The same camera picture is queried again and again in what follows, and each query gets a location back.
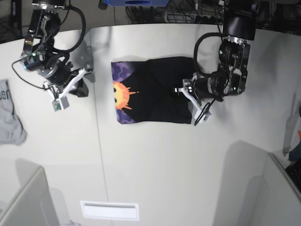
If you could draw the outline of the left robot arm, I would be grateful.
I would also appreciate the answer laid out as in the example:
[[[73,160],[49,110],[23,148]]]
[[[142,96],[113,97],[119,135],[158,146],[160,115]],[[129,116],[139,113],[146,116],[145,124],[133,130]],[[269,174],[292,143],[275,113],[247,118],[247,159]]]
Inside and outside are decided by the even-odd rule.
[[[184,94],[196,107],[202,100],[222,102],[227,96],[242,94],[246,88],[247,65],[256,31],[256,11],[253,2],[221,0],[214,3],[214,11],[221,14],[222,26],[217,32],[202,35],[193,52],[195,72],[190,79],[183,79],[182,87],[173,90]],[[207,38],[219,37],[219,64],[215,72],[206,73],[198,63],[198,49]]]

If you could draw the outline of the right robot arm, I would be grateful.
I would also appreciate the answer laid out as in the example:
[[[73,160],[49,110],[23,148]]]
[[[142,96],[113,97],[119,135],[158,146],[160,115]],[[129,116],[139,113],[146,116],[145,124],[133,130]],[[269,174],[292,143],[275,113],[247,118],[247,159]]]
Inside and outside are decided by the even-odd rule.
[[[19,62],[25,70],[37,72],[45,78],[47,82],[40,89],[50,91],[55,98],[64,91],[78,97],[87,97],[88,87],[80,77],[82,69],[73,70],[73,64],[69,61],[71,52],[84,40],[86,19],[83,12],[72,4],[66,4],[64,0],[34,0],[32,5],[36,9],[32,13]],[[69,49],[54,47],[55,36],[63,24],[58,13],[60,9],[76,12],[82,23],[79,40]]]

